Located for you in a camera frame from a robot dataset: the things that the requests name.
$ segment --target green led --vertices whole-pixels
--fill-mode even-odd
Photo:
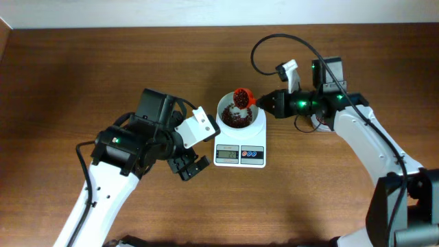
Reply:
[[[301,101],[299,102],[299,107],[305,107],[307,105],[307,102]]]

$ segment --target white backdrop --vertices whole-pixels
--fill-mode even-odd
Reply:
[[[12,28],[438,22],[439,0],[0,0]]]

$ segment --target red cup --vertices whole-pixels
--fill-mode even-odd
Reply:
[[[236,105],[236,103],[235,103],[236,107],[238,107],[239,109],[245,109],[245,108],[249,108],[249,107],[251,107],[252,105],[256,104],[256,99],[253,97],[253,93],[252,93],[252,91],[250,91],[250,89],[238,88],[238,89],[235,90],[235,92],[233,93],[233,96],[235,96],[237,93],[239,93],[239,92],[241,92],[241,91],[246,92],[247,97],[248,97],[248,104],[247,104],[246,107],[241,108],[241,107],[238,107],[238,105]]]

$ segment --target wooden tabletop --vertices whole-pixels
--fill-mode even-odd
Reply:
[[[341,56],[350,92],[425,167],[439,168],[439,24],[13,30],[0,65],[0,246],[50,246],[84,182],[74,151],[144,88],[215,115],[237,87],[286,88],[256,73],[250,50],[276,32]],[[296,59],[311,90],[313,54],[291,40],[260,46],[271,71]],[[122,206],[107,239],[269,244],[327,240],[362,227],[373,194],[367,171],[334,133],[303,134],[267,116],[263,169],[210,165],[189,182],[159,161]],[[300,121],[302,128],[310,128]],[[84,148],[86,162],[91,148]],[[195,146],[213,156],[213,141]]]

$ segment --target white digital scale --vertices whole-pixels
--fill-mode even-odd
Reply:
[[[245,128],[232,128],[222,120],[223,110],[233,103],[233,92],[224,96],[218,104],[217,123],[221,133],[215,137],[213,162],[218,166],[263,168],[266,165],[267,123],[265,112],[252,105],[253,120]],[[234,107],[232,113],[247,116],[247,110]]]

